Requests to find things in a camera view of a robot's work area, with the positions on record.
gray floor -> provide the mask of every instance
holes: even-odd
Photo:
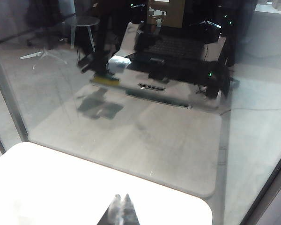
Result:
[[[52,51],[66,60],[67,65],[49,58],[19,60],[20,56],[40,50],[27,48],[17,41],[0,45],[0,57],[23,119],[30,134],[35,132],[36,136],[40,136],[42,129],[39,128],[58,126],[56,120],[48,120],[58,115],[56,112],[62,112],[60,116],[69,121],[85,116],[79,111],[75,115],[69,111],[78,109],[80,98],[89,94],[86,90],[92,88],[89,78],[93,74],[79,72],[76,51],[67,44],[60,44]],[[206,199],[213,211],[214,225],[221,225],[223,221],[226,225],[239,224],[281,157],[281,110],[250,110],[281,109],[281,69],[242,63],[234,70],[240,86],[232,90],[230,99],[223,101],[221,112],[229,107],[232,111],[222,116],[216,189],[212,197]],[[0,127],[4,127],[0,133],[10,146],[19,139],[6,119],[8,114],[5,112],[2,116],[3,106],[0,99]],[[67,132],[71,143],[71,132],[79,131],[69,129]],[[62,137],[59,133],[43,132],[41,139],[62,140]]]

glass panel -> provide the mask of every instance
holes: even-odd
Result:
[[[240,224],[281,158],[281,1],[3,0],[29,140]]]

white object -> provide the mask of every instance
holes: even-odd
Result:
[[[96,225],[129,193],[140,224],[211,225],[201,199],[32,143],[0,158],[0,225]]]
[[[108,71],[116,74],[123,73],[124,70],[131,64],[130,59],[114,55],[107,63]]]

office chair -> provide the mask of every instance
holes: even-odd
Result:
[[[36,35],[32,38],[27,39],[27,45],[32,46],[31,41],[36,38],[45,37],[47,40],[48,49],[52,49],[51,36],[60,36],[60,32],[50,32],[49,28],[56,26],[58,23],[61,23],[64,18],[59,9],[59,1],[58,0],[30,0],[29,6],[27,9],[27,13],[25,15],[25,20],[28,25],[34,27],[36,29],[43,29],[43,32],[36,33]],[[20,57],[21,60],[29,59],[33,57],[41,56],[40,59],[46,56],[50,56],[55,58],[63,63],[67,64],[66,61],[61,59],[60,57],[50,53],[45,48],[43,51],[36,52],[33,54],[29,54],[26,56]]]

white table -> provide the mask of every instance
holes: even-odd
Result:
[[[266,5],[257,4],[257,6],[255,8],[255,12],[281,17],[281,11],[273,8],[272,3],[270,3],[270,2],[267,3]]]
[[[96,225],[128,193],[141,225],[211,225],[201,199],[32,143],[0,158],[0,225]]]

